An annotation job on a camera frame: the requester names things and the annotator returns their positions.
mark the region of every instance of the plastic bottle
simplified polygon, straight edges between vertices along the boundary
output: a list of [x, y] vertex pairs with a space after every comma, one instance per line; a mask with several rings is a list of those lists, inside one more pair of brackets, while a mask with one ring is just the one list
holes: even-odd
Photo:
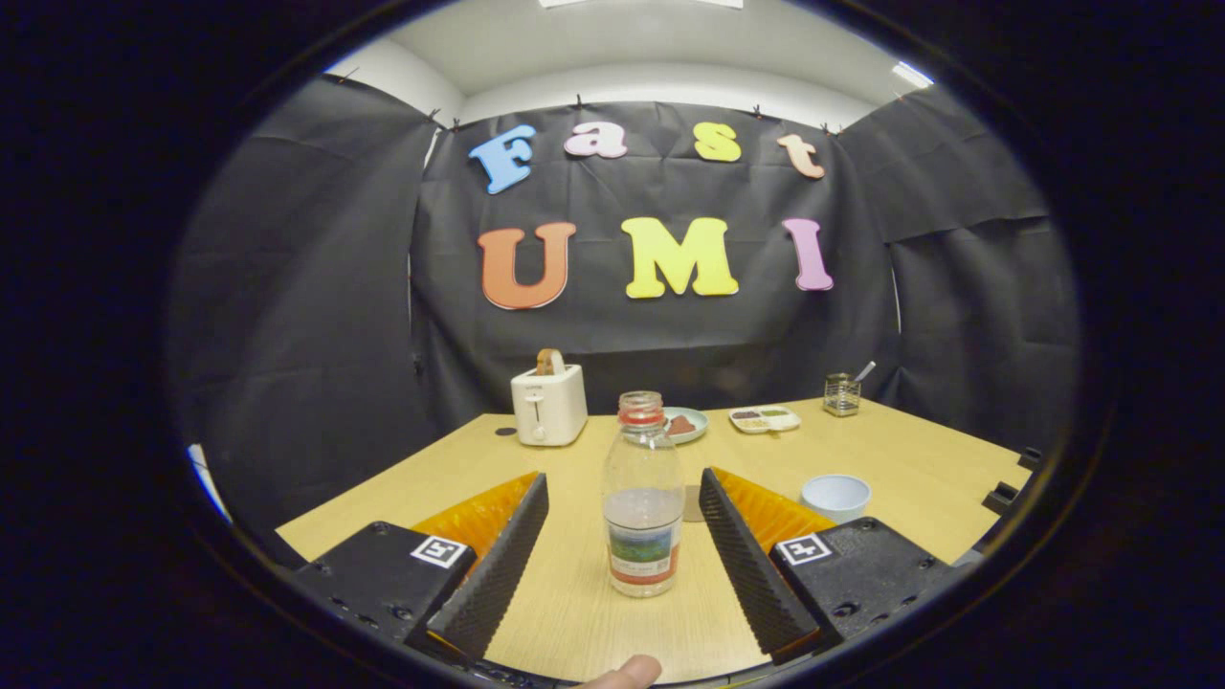
[[637, 598], [658, 596], [676, 581], [685, 487], [676, 446], [664, 432], [659, 392], [626, 392], [621, 428], [604, 461], [604, 522], [609, 582]]

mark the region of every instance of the table surface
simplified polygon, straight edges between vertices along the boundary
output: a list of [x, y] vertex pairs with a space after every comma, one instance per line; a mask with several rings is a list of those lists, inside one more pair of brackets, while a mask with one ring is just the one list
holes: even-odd
[[[718, 466], [799, 499], [815, 476], [866, 481], [875, 516], [946, 563], [962, 557], [996, 521], [981, 505], [1000, 481], [1020, 488], [1029, 472], [1017, 454], [978, 438], [864, 401], [835, 418], [821, 400], [786, 402], [800, 428], [747, 435], [726, 409], [707, 412], [707, 433], [679, 446], [687, 484]], [[758, 651], [704, 523], [685, 523], [676, 585], [655, 598], [625, 597], [606, 581], [600, 473], [616, 434], [612, 416], [593, 416], [566, 447], [529, 447], [484, 414], [379, 476], [277, 530], [307, 560], [371, 521], [414, 523], [492, 485], [541, 471], [549, 517], [485, 657], [568, 680], [590, 679], [633, 653], [660, 660], [659, 682], [728, 674], [769, 661]]]

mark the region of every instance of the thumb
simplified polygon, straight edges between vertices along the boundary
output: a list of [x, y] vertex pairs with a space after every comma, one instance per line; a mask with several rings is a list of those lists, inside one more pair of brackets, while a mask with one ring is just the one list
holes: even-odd
[[650, 656], [631, 656], [620, 669], [611, 669], [578, 689], [647, 689], [664, 672]]

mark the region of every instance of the pen holder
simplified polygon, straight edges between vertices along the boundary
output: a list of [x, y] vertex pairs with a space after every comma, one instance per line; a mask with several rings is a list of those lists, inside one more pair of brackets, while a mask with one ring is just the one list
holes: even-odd
[[826, 402], [821, 407], [835, 417], [858, 414], [861, 385], [860, 381], [851, 379], [849, 373], [827, 375]]

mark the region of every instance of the white bowl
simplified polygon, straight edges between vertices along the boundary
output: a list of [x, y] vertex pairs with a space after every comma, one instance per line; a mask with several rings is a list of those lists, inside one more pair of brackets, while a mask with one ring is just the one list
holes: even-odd
[[710, 425], [710, 419], [706, 417], [702, 412], [697, 409], [691, 409], [688, 407], [664, 407], [664, 417], [668, 423], [673, 423], [676, 417], [685, 417], [690, 423], [693, 424], [693, 430], [688, 433], [677, 433], [676, 435], [669, 435], [673, 443], [680, 445], [682, 443], [688, 443], [691, 440], [697, 440], [706, 433], [706, 427]]
[[800, 503], [834, 523], [846, 523], [864, 516], [872, 488], [862, 479], [844, 473], [818, 476], [804, 484]]

